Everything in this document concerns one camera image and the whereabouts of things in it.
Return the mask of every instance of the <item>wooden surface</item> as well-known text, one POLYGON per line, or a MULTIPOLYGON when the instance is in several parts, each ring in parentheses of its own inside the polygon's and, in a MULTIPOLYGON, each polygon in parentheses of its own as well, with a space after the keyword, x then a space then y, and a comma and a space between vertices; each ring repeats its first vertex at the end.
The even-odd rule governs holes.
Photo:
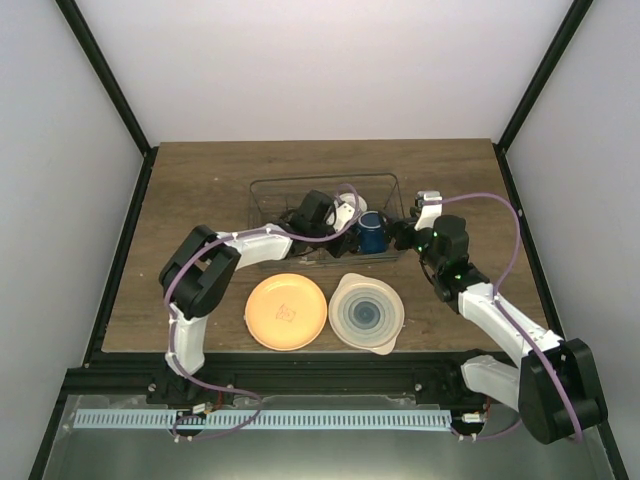
MULTIPOLYGON (((297 175, 392 172, 400 182, 408 213, 419 190, 445 197, 493 192, 506 197, 489 140, 380 140, 309 142, 235 142, 162 144, 111 321, 104 350, 165 351, 168 316, 162 305, 158 273, 191 229, 214 231, 248 227, 249 184, 253 180, 297 175)), ((447 205, 445 212, 467 220, 471 260, 491 279, 507 265, 514 242, 513 220, 503 205, 471 200, 447 205)), ((417 257, 408 252, 394 263, 309 268, 301 273, 331 297, 349 271, 387 282, 402 298, 405 326, 396 350, 495 349, 472 323, 440 303, 425 280, 417 257)), ((248 333, 243 312, 252 289, 268 272, 258 266, 236 272, 209 319, 209 351, 265 351, 248 333)), ((503 294, 536 322, 546 325, 526 256, 504 284, 503 294)), ((305 351, 349 350, 329 322, 305 351)))

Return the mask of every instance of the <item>purple cable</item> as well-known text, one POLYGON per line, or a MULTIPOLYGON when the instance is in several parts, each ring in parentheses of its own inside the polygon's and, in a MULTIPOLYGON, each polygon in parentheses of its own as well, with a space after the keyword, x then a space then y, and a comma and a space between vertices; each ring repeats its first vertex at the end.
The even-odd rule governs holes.
MULTIPOLYGON (((500 304, 500 301, 498 300, 498 289, 502 285, 502 282, 504 281, 504 279, 507 278, 507 275, 509 275, 509 273, 513 269, 513 266, 515 265, 516 259, 518 257, 518 250, 520 248, 520 221, 518 220, 518 214, 516 213, 514 208, 511 206, 511 204, 507 200, 502 198, 500 195, 495 195, 493 193, 481 192, 481 193, 470 193, 470 194, 467 194, 467 195, 459 195, 457 197, 451 197, 451 198, 443 199, 439 203, 442 203, 444 205, 444 204, 447 204, 447 203, 458 202, 458 201, 461 201, 461 200, 469 200, 469 199, 472 199, 472 198, 491 198, 493 200, 497 200, 500 203, 502 203, 503 205, 505 205, 509 209, 509 211, 511 212, 511 215, 513 216, 513 220, 514 220, 514 223, 516 225, 516 244, 515 244, 515 247, 513 249, 513 255, 511 255, 511 260, 509 261, 509 265, 507 266, 507 268, 504 271, 504 273, 500 276, 500 278, 498 278, 498 281, 493 286, 494 303, 496 305, 496 308, 500 311, 500 313, 502 313, 502 315, 504 315, 504 317, 507 319, 507 321, 513 326, 513 328, 515 328, 517 330, 517 332, 522 336, 522 338, 529 344, 529 346, 531 347, 533 352, 536 354, 536 356, 540 359, 540 362, 542 363, 542 366, 544 367, 544 369, 546 370, 547 374, 551 378, 551 382, 553 383, 553 386, 558 391, 558 395, 560 396, 560 399, 562 400, 562 404, 564 405, 564 408, 567 410, 569 418, 571 419, 571 424, 572 424, 573 429, 575 431, 575 440, 574 441, 576 443, 580 443, 580 442, 582 442, 582 428, 580 426, 580 421, 578 420, 578 416, 576 415, 576 411, 574 410, 573 405, 571 405, 571 400, 569 400, 567 392, 565 392, 564 387, 562 386, 562 383, 560 382, 560 379, 558 378, 558 375, 556 374, 555 370, 553 369, 553 366, 551 365, 551 363, 549 362, 547 357, 544 355, 544 353, 542 353, 542 350, 540 350, 540 347, 538 347, 538 345, 536 345, 536 342, 533 340, 533 338, 531 338, 529 333, 524 328, 522 328, 518 324, 518 322, 516 322, 514 320, 514 318, 509 314, 509 312, 507 312, 507 310, 500 304)), ((483 437, 483 438, 489 439, 489 438, 495 438, 497 436, 502 436, 502 433, 497 433, 495 435, 490 435, 488 437, 483 437)))
MULTIPOLYGON (((327 235, 326 237, 304 237, 302 235, 296 235, 295 233, 289 233, 289 232, 285 232, 285 231, 274 231, 275 235, 280 235, 283 237, 288 237, 292 240, 299 240, 302 242, 308 242, 308 243, 323 243, 323 242, 329 242, 331 240, 334 240, 336 238, 338 238, 340 235, 344 234, 347 230, 349 230, 357 221, 358 221, 358 217, 360 216, 360 202, 357 201, 358 197, 358 192, 356 191, 356 189, 353 187, 353 185, 348 184, 348 183, 343 183, 341 185, 338 185, 338 192, 336 193, 336 197, 339 200, 339 192, 340 189, 344 189, 346 188, 347 190, 349 190, 352 194, 353 194, 353 198, 354 203, 355 203, 355 212, 353 214, 353 217, 351 218, 351 220, 349 220, 346 225, 342 228, 342 230, 335 232, 331 235, 327 235)), ((171 306, 171 298, 173 297, 173 292, 176 289, 176 286, 178 285, 178 283, 180 282, 180 280, 182 280, 182 278, 184 277, 184 275, 186 274, 186 272, 193 266, 195 265, 195 263, 202 258, 202 256, 204 254, 206 254, 207 252, 213 250, 214 248, 216 248, 218 245, 224 243, 224 242, 228 242, 231 240, 235 240, 235 239, 239 239, 239 238, 246 238, 246 237, 251 237, 254 235, 262 235, 264 233, 269 233, 271 229, 269 228, 256 228, 253 230, 246 230, 244 232, 238 232, 235 235, 231 234, 231 235, 227 235, 224 237, 220 237, 216 240, 214 240, 213 242, 205 245, 204 247, 202 247, 200 250, 198 250, 193 257, 191 257, 184 265, 183 267, 178 271, 178 273, 176 274, 175 278, 173 279, 173 281, 169 284, 169 288, 167 288, 167 292, 164 296, 164 306, 165 308, 168 310, 169 312, 169 316, 171 319, 174 319, 177 317, 177 314, 175 312, 175 310, 172 308, 171 306)), ((249 425, 251 422, 253 422, 258 415, 260 414, 260 412, 262 411, 262 398, 260 398, 260 396, 257 393, 254 392, 250 392, 249 390, 242 390, 242 389, 238 389, 238 388, 227 388, 227 387, 222 387, 220 385, 213 385, 210 383, 206 383, 203 382, 201 380, 198 380, 197 378, 195 378, 193 375, 191 375, 189 372, 187 372, 185 370, 185 368, 180 364, 180 362, 178 361, 178 355, 176 354, 176 349, 175 349, 175 332, 176 332, 176 323, 175 322, 171 322, 171 326, 169 327, 169 353, 174 354, 174 358, 173 358, 173 362, 174 365, 176 367, 176 369, 178 369, 178 371, 180 372, 180 374, 186 378, 187 380, 191 381, 192 383, 198 385, 199 387, 205 388, 207 390, 214 390, 217 392, 224 392, 224 393, 235 393, 235 394, 239 394, 239 395, 247 395, 251 398, 254 398, 256 400, 258 400, 258 407, 256 408, 255 412, 253 413, 253 415, 251 415, 249 418, 247 418, 244 422, 239 423, 238 425, 228 429, 228 430, 224 430, 222 432, 218 432, 215 433, 213 435, 198 435, 197 437, 194 437, 194 439, 197 440, 205 440, 205 439, 211 439, 211 438, 218 438, 218 437, 223 437, 225 435, 237 432, 238 430, 244 428, 245 426, 249 425)), ((176 422, 173 425, 173 432, 174 435, 176 434, 176 428, 179 424, 179 420, 176 420, 176 422)))

